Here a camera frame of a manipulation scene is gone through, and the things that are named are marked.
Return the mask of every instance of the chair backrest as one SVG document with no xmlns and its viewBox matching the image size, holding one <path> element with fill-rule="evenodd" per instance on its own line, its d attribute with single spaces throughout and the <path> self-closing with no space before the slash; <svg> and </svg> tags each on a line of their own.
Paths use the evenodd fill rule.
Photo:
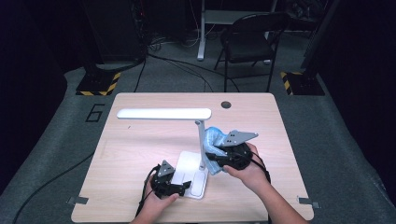
<svg viewBox="0 0 396 224">
<path fill-rule="evenodd" d="M 263 12 L 245 16 L 233 23 L 231 33 L 283 32 L 289 25 L 290 16 L 286 12 Z"/>
</svg>

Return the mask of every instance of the chair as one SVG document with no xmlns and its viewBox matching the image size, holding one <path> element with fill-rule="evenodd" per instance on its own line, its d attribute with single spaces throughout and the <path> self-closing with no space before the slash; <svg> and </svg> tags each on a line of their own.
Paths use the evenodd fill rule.
<svg viewBox="0 0 396 224">
<path fill-rule="evenodd" d="M 286 12 L 257 13 L 245 16 L 235 21 L 220 38 L 222 50 L 215 65 L 219 62 L 224 65 L 224 92 L 227 91 L 228 63 L 249 63 L 254 66 L 258 61 L 270 60 L 270 73 L 249 75 L 243 77 L 256 77 L 269 75 L 266 91 L 270 90 L 271 78 L 274 72 L 277 46 L 280 35 L 289 24 L 290 16 Z"/>
</svg>

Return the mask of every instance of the yellow and black hazard tape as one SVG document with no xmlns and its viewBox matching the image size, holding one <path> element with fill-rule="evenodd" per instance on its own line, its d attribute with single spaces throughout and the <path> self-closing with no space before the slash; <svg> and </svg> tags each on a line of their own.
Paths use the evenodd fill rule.
<svg viewBox="0 0 396 224">
<path fill-rule="evenodd" d="M 117 82 L 119 81 L 121 73 L 117 73 L 113 80 L 111 81 L 110 86 L 108 87 L 107 91 L 76 91 L 76 95 L 111 95 L 111 93 L 116 89 Z"/>
<path fill-rule="evenodd" d="M 291 85 L 290 85 L 290 83 L 289 83 L 289 80 L 288 80 L 288 74 L 293 74 L 293 75 L 302 75 L 302 73 L 290 73 L 290 72 L 281 72 L 280 73 L 280 76 L 282 77 L 282 80 L 283 80 L 283 84 L 285 85 L 285 89 L 286 89 L 286 92 L 288 93 L 288 95 L 293 95 L 293 90 L 291 89 Z"/>
</svg>

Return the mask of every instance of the white light bar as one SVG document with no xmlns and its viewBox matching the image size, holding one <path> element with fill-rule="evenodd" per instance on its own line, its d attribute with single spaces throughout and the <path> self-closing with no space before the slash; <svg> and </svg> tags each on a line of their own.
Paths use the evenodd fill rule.
<svg viewBox="0 0 396 224">
<path fill-rule="evenodd" d="M 117 113 L 119 119 L 207 120 L 211 116 L 208 108 L 125 108 Z"/>
</svg>

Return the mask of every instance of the person's left hand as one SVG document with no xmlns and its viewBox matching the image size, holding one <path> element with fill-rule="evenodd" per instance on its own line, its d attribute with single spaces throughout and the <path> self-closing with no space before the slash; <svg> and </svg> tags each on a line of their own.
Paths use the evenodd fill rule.
<svg viewBox="0 0 396 224">
<path fill-rule="evenodd" d="M 163 210 L 171 205 L 177 198 L 178 194 L 172 194 L 167 198 L 160 199 L 155 195 L 151 187 L 152 176 L 148 179 L 145 193 L 145 203 L 139 215 L 132 221 L 132 223 L 153 223 L 163 212 Z"/>
</svg>

